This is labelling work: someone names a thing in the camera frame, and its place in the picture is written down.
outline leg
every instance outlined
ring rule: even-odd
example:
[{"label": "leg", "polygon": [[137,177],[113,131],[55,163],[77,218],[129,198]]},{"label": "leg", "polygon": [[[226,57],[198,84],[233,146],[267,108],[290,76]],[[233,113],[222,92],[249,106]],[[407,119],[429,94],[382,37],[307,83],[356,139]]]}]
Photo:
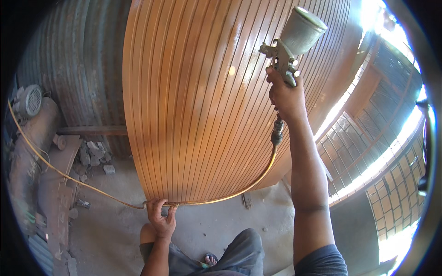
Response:
[{"label": "leg", "polygon": [[242,231],[227,247],[210,271],[235,270],[248,275],[263,275],[264,249],[261,236],[254,229]]},{"label": "leg", "polygon": [[[140,252],[143,257],[144,263],[146,263],[149,257],[153,244],[155,241],[155,229],[149,223],[146,223],[141,228],[140,232]],[[203,270],[198,265],[199,262],[190,259],[181,250],[170,243],[169,245],[169,275],[187,275],[193,272]]]}]

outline air hose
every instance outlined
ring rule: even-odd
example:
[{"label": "air hose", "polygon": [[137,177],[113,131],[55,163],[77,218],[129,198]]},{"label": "air hose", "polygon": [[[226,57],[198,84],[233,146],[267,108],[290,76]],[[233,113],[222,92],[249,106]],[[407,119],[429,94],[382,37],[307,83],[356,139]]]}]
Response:
[{"label": "air hose", "polygon": [[[26,137],[26,135],[24,134],[22,128],[20,127],[17,118],[14,115],[14,112],[12,111],[12,107],[10,102],[8,101],[8,106],[9,106],[9,111],[11,112],[12,118],[14,119],[15,125],[17,126],[18,130],[20,131],[20,133],[23,135],[23,138],[25,139],[26,143],[28,144],[28,146],[31,148],[31,150],[43,161],[43,163],[45,163],[49,168],[51,168],[52,170],[56,171],[57,173],[59,173],[60,175],[62,175],[63,177],[70,179],[72,181],[74,181],[75,183],[78,183],[82,186],[88,187],[89,189],[92,189],[96,192],[99,192],[102,195],[105,195],[113,200],[118,201],[121,204],[124,204],[126,206],[135,208],[135,209],[146,209],[147,208],[147,203],[148,201],[146,200],[145,202],[143,202],[143,206],[135,206],[129,203],[126,203],[122,200],[119,200],[118,198],[115,198],[113,196],[111,196],[108,193],[103,192],[100,189],[97,189],[95,187],[92,187],[86,183],[83,183],[81,181],[78,181],[70,176],[68,176],[67,174],[63,173],[62,171],[60,171],[59,169],[55,168],[54,166],[52,166],[48,161],[46,161],[46,159],[43,158],[43,156],[40,155],[40,153],[32,146],[31,141]],[[278,115],[277,120],[274,123],[274,129],[272,132],[272,136],[271,136],[271,141],[273,143],[273,150],[272,150],[272,155],[270,158],[270,162],[267,166],[267,168],[264,170],[264,172],[253,182],[251,183],[249,186],[245,187],[244,189],[242,189],[239,192],[236,193],[232,193],[230,195],[224,196],[224,197],[218,197],[215,199],[211,199],[211,200],[200,200],[200,201],[177,201],[177,202],[166,202],[163,206],[173,206],[173,205],[201,205],[201,204],[209,204],[209,203],[215,203],[215,202],[219,202],[219,201],[223,201],[223,200],[227,200],[230,199],[232,197],[236,197],[242,193],[245,193],[246,191],[249,191],[251,188],[253,188],[256,184],[258,184],[263,178],[264,176],[266,176],[266,174],[270,171],[270,168],[272,167],[275,158],[276,158],[276,153],[277,153],[277,149],[278,149],[278,145],[281,143],[282,141],[282,129],[283,129],[283,122],[281,120],[281,118]]]}]

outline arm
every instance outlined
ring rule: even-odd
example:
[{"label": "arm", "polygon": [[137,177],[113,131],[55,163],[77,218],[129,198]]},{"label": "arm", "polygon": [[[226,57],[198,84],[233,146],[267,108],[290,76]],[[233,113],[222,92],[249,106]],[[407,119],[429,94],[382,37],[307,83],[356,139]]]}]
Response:
[{"label": "arm", "polygon": [[269,93],[271,102],[286,121],[290,133],[295,207],[293,264],[296,265],[316,249],[335,243],[327,179],[307,119],[302,78],[295,78],[296,87],[288,87],[276,70],[267,68],[266,71],[267,81],[273,83]]},{"label": "arm", "polygon": [[169,275],[169,244],[175,231],[175,212],[177,206],[171,206],[168,215],[161,216],[161,207],[167,199],[153,199],[147,205],[149,221],[155,228],[156,236],[152,251],[141,271],[141,276]]}]

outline hose coupling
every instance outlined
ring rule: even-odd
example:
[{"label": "hose coupling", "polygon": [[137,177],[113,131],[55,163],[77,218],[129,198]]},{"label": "hose coupling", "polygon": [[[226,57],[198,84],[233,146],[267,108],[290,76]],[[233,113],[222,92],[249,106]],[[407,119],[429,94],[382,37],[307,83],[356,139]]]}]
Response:
[{"label": "hose coupling", "polygon": [[273,131],[271,141],[273,145],[278,146],[282,142],[282,130],[284,129],[284,121],[278,114],[278,118],[273,123]]}]

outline yellow air hose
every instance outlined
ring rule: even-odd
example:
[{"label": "yellow air hose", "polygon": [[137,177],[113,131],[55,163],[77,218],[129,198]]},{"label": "yellow air hose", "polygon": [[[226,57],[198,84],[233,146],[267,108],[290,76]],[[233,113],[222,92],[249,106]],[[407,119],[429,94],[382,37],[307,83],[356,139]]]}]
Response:
[{"label": "yellow air hose", "polygon": [[[132,207],[132,208],[135,208],[135,209],[140,209],[140,210],[146,209],[146,207],[147,207],[147,203],[148,203],[147,200],[146,200],[145,202],[143,202],[143,206],[142,206],[142,207],[139,207],[139,206],[135,206],[135,205],[132,205],[132,204],[126,203],[126,202],[124,202],[124,201],[119,200],[118,198],[115,198],[115,197],[111,196],[111,195],[108,194],[108,193],[103,192],[102,190],[99,190],[99,189],[97,189],[97,188],[95,188],[95,187],[92,187],[92,186],[86,184],[86,183],[83,183],[83,182],[81,182],[81,181],[76,180],[76,179],[74,179],[74,178],[68,176],[67,174],[63,173],[63,172],[60,171],[59,169],[55,168],[54,166],[52,166],[52,165],[51,165],[48,161],[46,161],[46,159],[44,159],[43,156],[41,156],[40,153],[39,153],[39,152],[38,152],[38,151],[32,146],[30,140],[29,140],[29,139],[26,137],[26,135],[24,134],[22,128],[20,127],[20,125],[19,125],[19,123],[18,123],[18,121],[17,121],[17,119],[16,119],[16,117],[15,117],[15,115],[14,115],[14,112],[12,111],[11,103],[10,103],[9,101],[8,101],[8,106],[9,106],[9,111],[11,112],[12,118],[14,119],[15,125],[16,125],[17,128],[19,129],[20,133],[23,135],[23,138],[25,139],[26,143],[27,143],[28,146],[31,148],[31,150],[32,150],[32,151],[33,151],[33,152],[34,152],[34,153],[35,153],[35,154],[36,154],[36,155],[37,155],[37,156],[38,156],[38,157],[39,157],[39,158],[40,158],[40,159],[41,159],[41,160],[42,160],[42,161],[43,161],[43,162],[49,167],[49,168],[51,168],[51,169],[53,169],[54,171],[58,172],[58,173],[61,174],[63,177],[66,177],[67,179],[70,179],[70,180],[72,180],[72,181],[74,181],[74,182],[76,182],[76,183],[78,183],[78,184],[80,184],[80,185],[83,185],[83,186],[85,186],[85,187],[88,187],[89,189],[92,189],[92,190],[94,190],[94,191],[96,191],[96,192],[99,192],[99,193],[102,194],[102,195],[105,195],[105,196],[107,196],[107,197],[110,197],[111,199],[116,200],[116,201],[118,201],[119,203],[122,203],[122,204],[124,204],[124,205],[126,205],[126,206],[129,206],[129,207]],[[275,161],[275,158],[276,158],[276,152],[277,152],[277,149],[278,149],[278,146],[274,144],[274,145],[273,145],[272,156],[271,156],[271,159],[270,159],[270,162],[269,162],[269,165],[267,166],[267,168],[266,168],[266,169],[264,170],[264,172],[260,175],[260,177],[258,177],[258,179],[256,179],[253,183],[251,183],[249,186],[247,186],[246,188],[242,189],[241,191],[236,192],[236,193],[233,193],[233,194],[230,194],[230,195],[227,195],[227,196],[225,196],[225,197],[218,197],[218,198],[211,199],[211,200],[166,202],[163,206],[173,206],[173,205],[201,205],[201,204],[209,204],[209,203],[215,203],[215,202],[219,202],[219,201],[227,200],[227,199],[230,199],[230,198],[232,198],[232,197],[236,197],[236,196],[238,196],[238,195],[240,195],[240,194],[242,194],[242,193],[245,193],[246,191],[248,191],[248,190],[250,190],[251,188],[253,188],[256,184],[258,184],[258,183],[264,178],[264,176],[266,176],[266,174],[270,171],[270,168],[272,167],[272,165],[273,165],[273,163],[274,163],[274,161]]]}]

